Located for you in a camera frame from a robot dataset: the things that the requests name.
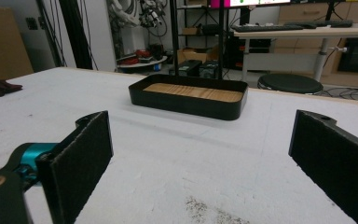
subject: keyboard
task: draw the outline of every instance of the keyboard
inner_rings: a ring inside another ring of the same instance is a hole
[[[233,26],[231,28],[238,33],[291,31],[291,30],[302,30],[303,29],[301,26],[298,26],[298,25]]]
[[[344,20],[344,21],[289,21],[286,22],[284,25],[298,25],[301,27],[325,27],[330,25],[331,27],[352,27],[353,21]]]

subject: cable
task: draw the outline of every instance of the cable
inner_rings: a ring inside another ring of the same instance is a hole
[[[341,43],[341,40],[342,40],[342,38],[339,39],[337,45],[339,45],[339,43]],[[332,50],[332,51],[330,52],[330,54],[327,56],[326,60],[324,61],[324,67],[326,66],[326,64],[327,64],[327,62],[328,62],[328,60],[329,60],[329,58],[331,57],[331,55],[333,55],[334,52],[335,52],[335,51]]]
[[[49,42],[52,47],[54,61],[56,62],[56,65],[67,66],[65,57],[63,56],[63,53],[62,53],[62,46],[60,46],[60,44],[58,43],[58,39],[57,39],[57,36],[55,33],[55,20],[54,20],[54,13],[53,13],[54,10],[52,7],[52,2],[50,0],[51,15],[53,16],[54,27],[51,26],[51,22],[49,20],[48,13],[46,11],[46,7],[43,4],[43,2],[37,1],[37,4],[39,6],[40,13],[43,15],[43,18],[46,19],[45,23],[47,24],[47,27],[46,27],[47,32],[48,32],[47,35],[50,37],[48,39],[49,39]]]
[[[61,26],[60,26],[60,17],[58,16],[58,8],[57,8],[57,0],[54,0],[54,4],[55,4],[55,8],[56,8],[56,16],[57,16],[57,23],[58,23],[58,32],[59,32],[59,34],[60,34],[60,50],[61,50],[61,56],[62,56],[62,59],[64,60],[64,58],[63,58],[63,50],[62,50],[62,35],[61,35]]]
[[[125,12],[127,14],[132,14],[133,15],[136,15],[137,14],[137,11],[138,11],[138,4],[136,3],[136,0],[131,0],[131,4],[129,5],[129,7],[125,10]]]
[[[235,10],[234,16],[232,17],[232,20],[231,20],[231,22],[229,23],[228,27],[231,27],[232,24],[234,23],[234,19],[235,19],[235,17],[237,16],[237,13],[238,13],[238,9]]]
[[[336,97],[347,100],[358,100],[358,88],[332,88],[327,91],[321,91],[319,95],[327,95],[329,97]]]
[[[225,79],[225,76],[227,76],[227,80],[230,80],[229,76],[228,76],[228,72],[229,72],[229,68],[227,69],[227,71],[225,72],[225,74],[223,74],[222,79]]]
[[[242,17],[248,16],[248,15],[251,13],[251,11],[253,11],[253,9],[250,9],[250,8],[249,8],[249,11],[248,11],[247,13],[243,14],[243,15],[240,15],[236,20],[234,20],[234,21],[231,23],[230,27],[234,24],[234,22],[240,20]]]
[[[344,19],[342,19],[342,17],[340,17],[337,13],[336,13],[336,6],[338,6],[340,4],[340,2],[338,2],[338,3],[336,3],[336,5],[333,7],[333,13],[337,16],[337,17],[339,17],[339,19],[340,20],[344,20]]]
[[[159,34],[158,34],[158,26],[157,26],[157,28],[156,28],[156,29],[157,29],[157,34],[156,34],[156,35],[153,34],[153,33],[150,31],[149,28],[147,28],[147,31],[149,32],[149,34],[151,34],[152,36],[155,36],[155,37],[157,37],[157,38],[163,37],[163,36],[165,36],[165,35],[168,33],[167,22],[165,21],[164,17],[161,17],[161,19],[163,20],[164,26],[165,26],[165,32],[164,32],[164,34],[162,34],[162,35],[159,35]]]
[[[84,11],[85,11],[85,15],[86,15],[86,24],[87,24],[87,30],[89,32],[89,56],[91,57],[92,61],[94,62],[94,65],[95,65],[95,69],[98,71],[98,65],[97,63],[95,62],[95,59],[94,59],[94,55],[92,55],[92,50],[91,50],[91,34],[90,34],[90,25],[89,25],[89,16],[87,14],[87,8],[86,8],[86,1],[83,0],[83,5],[84,5]]]
[[[80,0],[80,19],[83,21],[83,2]]]
[[[316,18],[314,21],[318,21],[318,20],[320,20],[321,18],[325,18],[325,17],[326,17],[326,15],[321,16],[321,17],[319,17],[319,18]]]

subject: cardboard box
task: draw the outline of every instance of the cardboard box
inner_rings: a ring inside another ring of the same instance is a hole
[[[200,34],[200,28],[197,27],[182,28],[182,35],[199,35],[199,34]]]
[[[219,59],[218,46],[211,49],[179,49],[177,51],[178,63],[185,60],[200,60],[205,63],[208,60]]]
[[[208,0],[187,0],[186,5],[187,6],[201,5],[201,6],[207,7]]]
[[[11,9],[0,7],[0,80],[33,72]]]

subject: table surface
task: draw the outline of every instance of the table surface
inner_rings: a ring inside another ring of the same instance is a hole
[[[297,109],[358,136],[358,103],[250,89],[241,117],[208,119],[131,104],[142,76],[55,68],[9,81],[0,168],[26,142],[60,142],[108,110],[115,155],[76,223],[354,223],[288,155]],[[26,194],[50,223],[42,188]]]
[[[235,36],[244,38],[325,38],[325,37],[358,37],[358,28],[326,28],[304,29],[294,31],[271,32],[234,32]]]

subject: chair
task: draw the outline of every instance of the chair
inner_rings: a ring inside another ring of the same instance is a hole
[[[315,94],[324,89],[324,86],[313,78],[293,74],[264,75],[258,79],[257,87],[264,90],[302,94]]]

